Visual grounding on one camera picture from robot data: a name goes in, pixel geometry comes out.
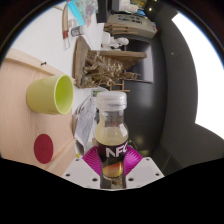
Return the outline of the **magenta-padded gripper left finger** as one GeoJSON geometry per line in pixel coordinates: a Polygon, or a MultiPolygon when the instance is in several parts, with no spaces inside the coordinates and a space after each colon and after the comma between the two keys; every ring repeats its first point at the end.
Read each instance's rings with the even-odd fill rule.
{"type": "Polygon", "coordinates": [[[72,160],[62,177],[84,188],[99,189],[101,160],[95,147],[72,160]]]}

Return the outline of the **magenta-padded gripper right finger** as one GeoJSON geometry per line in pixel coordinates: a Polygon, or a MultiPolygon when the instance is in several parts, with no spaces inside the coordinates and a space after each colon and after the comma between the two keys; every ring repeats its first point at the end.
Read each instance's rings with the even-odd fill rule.
{"type": "Polygon", "coordinates": [[[140,188],[164,177],[151,157],[142,157],[131,146],[127,147],[123,165],[127,189],[140,188]]]}

